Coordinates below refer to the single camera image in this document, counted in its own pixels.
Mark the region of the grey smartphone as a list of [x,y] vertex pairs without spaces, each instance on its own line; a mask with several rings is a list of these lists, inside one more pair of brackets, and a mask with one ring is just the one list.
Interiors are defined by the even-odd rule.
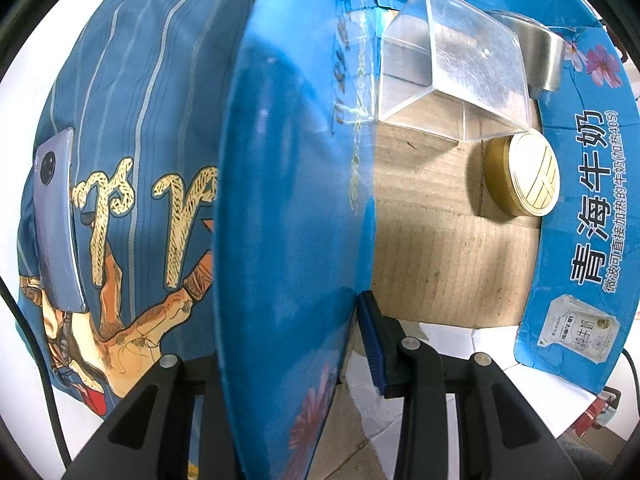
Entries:
[[65,128],[38,146],[32,195],[42,286],[58,309],[85,313],[70,194],[73,140],[74,129]]

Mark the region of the blue cardboard milk box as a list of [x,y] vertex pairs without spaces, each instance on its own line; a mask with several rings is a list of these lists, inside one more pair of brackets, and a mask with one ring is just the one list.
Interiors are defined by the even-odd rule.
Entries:
[[381,40],[408,0],[255,0],[224,112],[215,219],[216,356],[247,479],[303,479],[373,289],[393,318],[505,307],[521,366],[599,392],[639,302],[639,114],[615,49],[625,0],[463,0],[565,41],[557,92],[529,97],[558,160],[544,217],[485,182],[491,140],[378,120]]

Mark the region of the gold round tin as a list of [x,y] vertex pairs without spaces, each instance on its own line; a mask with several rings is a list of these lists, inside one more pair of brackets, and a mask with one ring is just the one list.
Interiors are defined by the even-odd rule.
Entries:
[[548,140],[536,130],[487,143],[485,182],[492,200],[512,217],[544,217],[560,196],[558,160]]

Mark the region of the silver round tin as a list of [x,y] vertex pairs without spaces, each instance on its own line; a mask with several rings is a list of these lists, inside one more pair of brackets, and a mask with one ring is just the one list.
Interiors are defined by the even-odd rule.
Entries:
[[544,24],[522,14],[496,10],[488,14],[518,36],[529,96],[536,100],[544,92],[557,92],[562,78],[564,39]]

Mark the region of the clear acrylic box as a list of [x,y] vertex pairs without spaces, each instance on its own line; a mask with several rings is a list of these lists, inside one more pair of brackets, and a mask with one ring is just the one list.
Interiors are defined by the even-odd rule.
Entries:
[[408,0],[382,33],[378,120],[456,143],[528,131],[518,37],[463,0]]

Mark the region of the blue striped bed cover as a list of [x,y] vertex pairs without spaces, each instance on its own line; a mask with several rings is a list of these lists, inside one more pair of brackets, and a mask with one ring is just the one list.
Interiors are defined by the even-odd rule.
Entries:
[[214,348],[219,144],[255,0],[103,0],[44,104],[34,143],[69,131],[52,168],[68,227],[47,248],[25,182],[18,303],[52,382],[106,416],[162,356]]

